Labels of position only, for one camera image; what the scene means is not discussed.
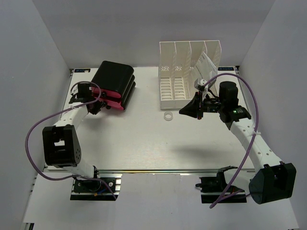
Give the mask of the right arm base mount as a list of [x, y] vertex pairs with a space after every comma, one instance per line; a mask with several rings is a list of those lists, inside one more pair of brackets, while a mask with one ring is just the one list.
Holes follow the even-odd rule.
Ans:
[[[226, 173], [235, 172], [236, 166], [226, 166], [218, 169], [215, 176], [204, 176], [200, 177], [200, 182], [195, 184], [195, 187], [201, 192], [201, 203], [210, 204], [213, 203], [222, 191], [226, 188]], [[247, 198], [245, 191], [242, 190], [234, 196], [220, 201], [220, 203], [246, 203]]]

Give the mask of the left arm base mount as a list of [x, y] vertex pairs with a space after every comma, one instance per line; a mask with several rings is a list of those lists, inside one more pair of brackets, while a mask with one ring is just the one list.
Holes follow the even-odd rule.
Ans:
[[[115, 197], [118, 197], [121, 185], [121, 178], [116, 177], [101, 177], [105, 181]], [[102, 182], [89, 180], [74, 180], [70, 200], [72, 201], [115, 201], [115, 198], [110, 193], [109, 189]]]

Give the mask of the white instruction booklet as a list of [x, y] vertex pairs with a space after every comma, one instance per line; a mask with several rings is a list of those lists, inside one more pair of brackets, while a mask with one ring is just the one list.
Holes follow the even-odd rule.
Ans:
[[217, 67], [203, 51], [191, 72], [193, 85], [197, 78], [203, 78], [208, 82], [217, 74], [218, 74]]

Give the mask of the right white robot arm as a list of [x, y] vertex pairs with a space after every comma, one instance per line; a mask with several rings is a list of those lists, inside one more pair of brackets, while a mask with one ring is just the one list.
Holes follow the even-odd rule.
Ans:
[[242, 172], [241, 167], [220, 168], [215, 177], [202, 177], [195, 186], [203, 193], [226, 192], [220, 202], [230, 198], [241, 198], [247, 193], [257, 204], [264, 204], [292, 196], [296, 168], [292, 163], [283, 162], [254, 128], [251, 115], [239, 105], [238, 88], [234, 82], [223, 81], [219, 85], [217, 97], [203, 97], [203, 92], [195, 93], [193, 99], [179, 113], [198, 120], [204, 113], [218, 113], [221, 121], [239, 140], [247, 151], [255, 175]]

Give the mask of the clear tape roll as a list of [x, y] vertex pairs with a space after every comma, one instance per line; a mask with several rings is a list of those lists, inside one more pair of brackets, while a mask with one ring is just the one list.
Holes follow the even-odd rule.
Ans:
[[164, 112], [164, 120], [171, 121], [173, 119], [173, 113], [171, 111]]

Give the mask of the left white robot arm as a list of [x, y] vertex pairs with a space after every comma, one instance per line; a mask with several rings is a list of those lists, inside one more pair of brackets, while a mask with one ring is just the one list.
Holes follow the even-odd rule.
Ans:
[[77, 92], [72, 93], [61, 118], [42, 131], [45, 163], [86, 178], [85, 186], [90, 191], [97, 191], [101, 187], [101, 179], [97, 176], [97, 168], [82, 158], [76, 130], [90, 112], [97, 112], [102, 107], [103, 102], [99, 100], [101, 90], [90, 81], [78, 82], [73, 87], [77, 88]]

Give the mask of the black pink drawer organizer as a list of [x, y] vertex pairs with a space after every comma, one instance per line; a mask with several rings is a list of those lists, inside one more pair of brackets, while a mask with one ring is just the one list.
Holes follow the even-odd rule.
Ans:
[[136, 86], [133, 67], [103, 61], [95, 73], [92, 82], [98, 87], [92, 88], [95, 98], [106, 102], [108, 107], [125, 110]]

